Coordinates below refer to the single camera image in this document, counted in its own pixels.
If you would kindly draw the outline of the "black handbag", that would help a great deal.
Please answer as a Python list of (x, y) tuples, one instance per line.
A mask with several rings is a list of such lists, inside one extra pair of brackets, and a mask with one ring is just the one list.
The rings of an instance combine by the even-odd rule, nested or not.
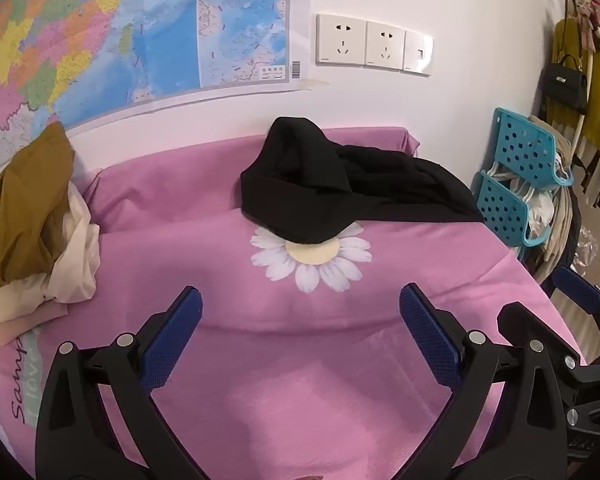
[(588, 110), (588, 76), (578, 58), (564, 54), (558, 62), (550, 63), (544, 70), (544, 96), (570, 110), (585, 115)]

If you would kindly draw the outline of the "pink floral bed sheet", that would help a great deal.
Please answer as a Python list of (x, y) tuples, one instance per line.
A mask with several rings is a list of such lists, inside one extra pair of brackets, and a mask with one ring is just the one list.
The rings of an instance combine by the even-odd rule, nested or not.
[(110, 344), (186, 286), (204, 316), (154, 393), (166, 421), (215, 479), (388, 479), (438, 417), (439, 386), (399, 313), (417, 284), (468, 330), (498, 339), (518, 301), (569, 330), (516, 257), (480, 223), (362, 221), (316, 269), (240, 211), (240, 173), (258, 138), (129, 160), (79, 185), (99, 226), (97, 289), (0, 347), (0, 438), (34, 465), (35, 424), (58, 346)]

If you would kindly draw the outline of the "cream folded garment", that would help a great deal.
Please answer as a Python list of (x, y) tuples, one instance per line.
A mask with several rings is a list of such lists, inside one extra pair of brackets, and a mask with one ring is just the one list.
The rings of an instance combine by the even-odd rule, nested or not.
[(49, 274), (33, 274), (0, 288), (0, 323), (30, 314), (41, 304), (77, 304), (96, 292), (100, 267), (99, 226), (74, 184), (68, 185), (69, 211), (62, 220), (65, 250)]

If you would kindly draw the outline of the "white wall socket panel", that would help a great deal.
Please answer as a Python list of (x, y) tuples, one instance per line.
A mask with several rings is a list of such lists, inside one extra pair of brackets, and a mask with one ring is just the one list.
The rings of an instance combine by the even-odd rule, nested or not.
[(319, 13), (316, 62), (429, 77), (434, 64), (434, 37), (384, 23)]

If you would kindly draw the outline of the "colourful wall map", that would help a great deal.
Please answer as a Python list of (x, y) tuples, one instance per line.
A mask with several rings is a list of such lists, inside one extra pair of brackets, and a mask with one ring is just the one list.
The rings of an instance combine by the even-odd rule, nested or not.
[(0, 170), (51, 122), (76, 132), (297, 89), (310, 10), (311, 0), (0, 0)]

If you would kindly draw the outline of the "black coat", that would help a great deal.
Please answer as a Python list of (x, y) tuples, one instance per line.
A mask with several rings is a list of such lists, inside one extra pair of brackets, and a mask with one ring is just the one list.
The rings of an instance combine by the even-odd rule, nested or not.
[(341, 145), (306, 118), (274, 120), (240, 175), (242, 213), (284, 240), (320, 244), (355, 221), (479, 222), (470, 189), (435, 162)]

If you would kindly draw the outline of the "upper blue plastic basket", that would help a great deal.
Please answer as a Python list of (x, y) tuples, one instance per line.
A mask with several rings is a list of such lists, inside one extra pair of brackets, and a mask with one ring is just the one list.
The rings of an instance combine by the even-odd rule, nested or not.
[(558, 170), (553, 133), (505, 108), (495, 110), (494, 162), (539, 190), (571, 186), (570, 168)]

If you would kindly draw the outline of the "lower blue plastic basket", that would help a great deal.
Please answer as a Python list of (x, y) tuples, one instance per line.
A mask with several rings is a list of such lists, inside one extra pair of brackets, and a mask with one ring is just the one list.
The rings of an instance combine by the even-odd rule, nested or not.
[(481, 171), (477, 207), (486, 226), (507, 246), (532, 248), (550, 236), (550, 226), (540, 234), (531, 232), (529, 205), (518, 194)]

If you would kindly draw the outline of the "mustard folded garment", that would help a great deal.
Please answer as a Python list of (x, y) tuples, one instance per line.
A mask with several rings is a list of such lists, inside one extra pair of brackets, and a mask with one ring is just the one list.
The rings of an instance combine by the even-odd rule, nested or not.
[(0, 288), (49, 274), (67, 243), (62, 220), (74, 151), (54, 122), (18, 151), (0, 174)]

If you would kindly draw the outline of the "pink folded garment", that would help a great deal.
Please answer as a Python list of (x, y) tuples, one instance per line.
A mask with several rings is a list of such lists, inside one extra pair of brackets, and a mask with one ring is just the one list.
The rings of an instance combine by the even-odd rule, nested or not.
[(0, 346), (6, 346), (6, 344), (29, 330), (33, 330), (36, 326), (53, 321), (55, 318), (62, 318), (67, 314), (68, 308), (64, 304), (56, 304), (56, 302), (50, 301), (41, 304), (30, 314), (0, 323)]

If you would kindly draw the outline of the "blue plastic basket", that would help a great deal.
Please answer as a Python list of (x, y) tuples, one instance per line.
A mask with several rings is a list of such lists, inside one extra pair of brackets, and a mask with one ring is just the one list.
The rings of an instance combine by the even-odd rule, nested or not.
[(570, 168), (558, 170), (553, 133), (505, 108), (495, 110), (494, 162), (539, 190), (571, 186)]
[(477, 207), (486, 226), (507, 246), (532, 248), (550, 236), (550, 226), (540, 234), (531, 232), (529, 205), (518, 194), (481, 171)]

